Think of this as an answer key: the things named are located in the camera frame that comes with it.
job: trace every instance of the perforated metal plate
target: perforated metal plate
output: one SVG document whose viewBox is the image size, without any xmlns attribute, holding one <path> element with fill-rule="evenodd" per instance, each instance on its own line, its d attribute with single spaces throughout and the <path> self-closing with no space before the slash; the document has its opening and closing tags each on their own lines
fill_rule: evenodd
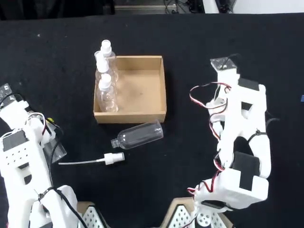
<svg viewBox="0 0 304 228">
<path fill-rule="evenodd" d="M 178 205 L 175 208 L 175 213 L 173 214 L 168 228 L 181 228 L 188 223 L 190 223 L 190 214 L 184 205 Z"/>
<path fill-rule="evenodd" d="M 88 207 L 82 218 L 86 223 L 87 228 L 106 228 L 94 207 Z"/>
<path fill-rule="evenodd" d="M 184 205 L 178 205 L 175 208 L 175 212 L 170 219 L 167 228 L 184 228 L 185 225 L 189 224 L 193 218 L 187 211 Z M 227 228 L 225 223 L 222 221 L 218 213 L 212 213 L 211 211 L 204 210 L 200 211 L 196 217 L 198 227 L 210 227 L 211 228 Z M 196 228 L 195 222 L 193 221 L 186 228 Z"/>
</svg>

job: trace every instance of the bottle neck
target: bottle neck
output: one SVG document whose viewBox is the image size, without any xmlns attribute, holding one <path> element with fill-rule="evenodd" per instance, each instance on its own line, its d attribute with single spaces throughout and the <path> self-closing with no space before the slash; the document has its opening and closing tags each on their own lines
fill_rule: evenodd
<svg viewBox="0 0 304 228">
<path fill-rule="evenodd" d="M 118 139 L 112 139 L 112 140 L 111 140 L 111 144 L 112 144 L 112 147 L 113 147 L 113 148 L 120 147 L 120 144 L 119 144 Z"/>
</svg>

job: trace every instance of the white hole-punched panel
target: white hole-punched panel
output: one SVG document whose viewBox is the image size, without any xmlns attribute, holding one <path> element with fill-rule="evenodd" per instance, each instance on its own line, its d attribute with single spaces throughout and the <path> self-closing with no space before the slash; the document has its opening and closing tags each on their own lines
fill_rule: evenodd
<svg viewBox="0 0 304 228">
<path fill-rule="evenodd" d="M 0 167 L 3 168 L 17 168 L 28 163 L 29 152 L 31 150 L 31 143 L 27 141 L 21 145 L 2 151 L 0 153 Z"/>
<path fill-rule="evenodd" d="M 210 226 L 211 228 L 227 228 L 218 213 L 212 213 L 208 210 L 200 211 L 200 213 L 197 214 L 196 220 L 199 225 L 198 228 Z M 178 205 L 167 228 L 184 228 L 184 226 L 190 222 L 190 213 L 184 205 Z M 194 223 L 195 222 L 192 222 L 192 224 L 187 226 L 187 228 L 194 228 Z"/>
<path fill-rule="evenodd" d="M 86 223 L 87 228 L 106 228 L 95 207 L 88 207 L 82 219 Z"/>
<path fill-rule="evenodd" d="M 191 222 L 190 213 L 184 205 L 177 205 L 167 228 L 181 228 Z"/>
<path fill-rule="evenodd" d="M 211 228 L 227 228 L 218 213 L 211 214 Z"/>
</svg>

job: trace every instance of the bottle cap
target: bottle cap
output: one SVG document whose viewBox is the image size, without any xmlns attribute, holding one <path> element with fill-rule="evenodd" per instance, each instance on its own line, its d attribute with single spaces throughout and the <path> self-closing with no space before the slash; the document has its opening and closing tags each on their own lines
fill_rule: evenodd
<svg viewBox="0 0 304 228">
<path fill-rule="evenodd" d="M 102 52 L 95 53 L 97 70 L 100 73 L 105 73 L 109 70 L 109 63 L 105 59 Z"/>
<path fill-rule="evenodd" d="M 112 47 L 111 42 L 107 39 L 101 42 L 101 52 L 103 53 L 104 57 L 109 57 L 112 54 Z"/>
<path fill-rule="evenodd" d="M 98 84 L 98 88 L 101 91 L 107 91 L 111 86 L 112 78 L 109 74 L 101 74 L 101 79 Z"/>
</svg>

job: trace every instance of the black fabric surface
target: black fabric surface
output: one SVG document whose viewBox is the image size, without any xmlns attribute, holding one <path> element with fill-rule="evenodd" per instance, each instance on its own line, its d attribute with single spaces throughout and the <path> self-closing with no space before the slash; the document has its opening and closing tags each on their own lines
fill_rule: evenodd
<svg viewBox="0 0 304 228">
<path fill-rule="evenodd" d="M 295 227 L 304 185 L 304 14 L 155 15 L 0 23 L 0 84 L 9 83 L 65 130 L 64 161 L 101 158 L 110 140 L 132 124 L 97 125 L 93 117 L 94 52 L 104 38 L 118 55 L 162 55 L 167 90 L 164 138 L 124 151 L 125 163 L 53 166 L 54 184 L 97 204 L 113 228 L 159 226 L 170 202 L 188 196 L 215 172 L 217 142 L 208 112 L 189 89 L 215 81 L 209 59 L 239 53 L 241 76 L 267 89 L 272 172 L 264 202 L 227 213 L 238 227 Z M 204 101 L 213 96 L 206 89 Z M 0 133 L 9 129 L 1 124 Z M 0 227 L 8 203 L 0 179 Z"/>
</svg>

